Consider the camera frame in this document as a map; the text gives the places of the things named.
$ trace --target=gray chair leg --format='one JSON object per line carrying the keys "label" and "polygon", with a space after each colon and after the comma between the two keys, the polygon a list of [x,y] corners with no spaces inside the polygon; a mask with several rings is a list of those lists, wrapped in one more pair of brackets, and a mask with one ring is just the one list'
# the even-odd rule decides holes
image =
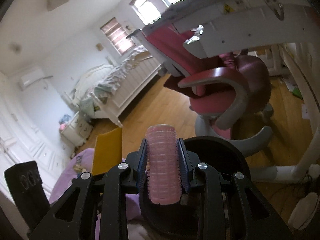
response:
{"label": "gray chair leg", "polygon": [[267,103],[267,105],[264,107],[264,109],[261,111],[262,119],[264,123],[270,122],[270,118],[273,116],[273,107],[270,103]]}
{"label": "gray chair leg", "polygon": [[272,128],[270,126],[264,126],[260,132],[250,138],[243,140],[225,139],[214,131],[210,125],[209,119],[204,119],[200,115],[198,115],[196,119],[195,132],[196,136],[214,136],[228,141],[235,146],[244,155],[244,157],[254,155],[258,151],[267,147],[273,135]]}

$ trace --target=pink hair roller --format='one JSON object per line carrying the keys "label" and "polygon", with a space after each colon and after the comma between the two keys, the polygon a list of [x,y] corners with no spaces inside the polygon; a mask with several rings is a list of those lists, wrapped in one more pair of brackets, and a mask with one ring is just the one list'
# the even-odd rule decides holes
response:
{"label": "pink hair roller", "polygon": [[170,125],[155,125],[148,128],[146,139],[149,199],[160,205],[177,203],[182,194],[177,133]]}

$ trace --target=ceiling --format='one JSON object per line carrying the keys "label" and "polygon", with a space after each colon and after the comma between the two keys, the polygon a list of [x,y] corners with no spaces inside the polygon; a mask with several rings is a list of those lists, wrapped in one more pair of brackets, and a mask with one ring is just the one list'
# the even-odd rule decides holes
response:
{"label": "ceiling", "polygon": [[[48,12],[47,0],[14,0],[0,22],[0,71],[6,75],[48,55],[120,0],[70,0]],[[13,48],[21,46],[20,52]]]}

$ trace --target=pink chair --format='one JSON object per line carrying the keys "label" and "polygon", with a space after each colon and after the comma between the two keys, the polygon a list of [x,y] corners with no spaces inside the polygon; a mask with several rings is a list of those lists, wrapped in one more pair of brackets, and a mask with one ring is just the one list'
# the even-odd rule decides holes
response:
{"label": "pink chair", "polygon": [[197,136],[224,138],[245,157],[255,154],[271,140],[271,127],[244,140],[232,140],[231,128],[244,114],[262,112],[265,121],[273,115],[266,65],[257,57],[233,53],[199,59],[183,46],[193,34],[164,26],[148,36],[139,30],[133,35],[160,61],[160,72],[171,74],[164,86],[190,98],[190,109],[198,114]]}

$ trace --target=purple cloth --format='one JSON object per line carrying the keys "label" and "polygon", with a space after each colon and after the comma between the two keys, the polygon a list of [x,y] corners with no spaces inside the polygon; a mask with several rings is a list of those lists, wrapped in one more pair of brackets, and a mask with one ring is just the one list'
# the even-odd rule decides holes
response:
{"label": "purple cloth", "polygon": [[[94,149],[88,148],[80,152],[77,156],[82,156],[81,166],[86,168],[87,171],[92,171]],[[65,170],[60,175],[56,184],[53,187],[51,196],[49,198],[49,203],[53,203],[58,200],[63,193],[72,185],[71,180],[77,178],[77,173],[73,169],[76,165],[76,157],[74,157],[66,166]],[[126,211],[127,211],[127,221],[132,220],[141,215],[141,210],[139,206],[139,195],[126,194]],[[96,235],[95,240],[99,239],[100,231],[100,215],[98,215],[98,220],[96,223]]]}

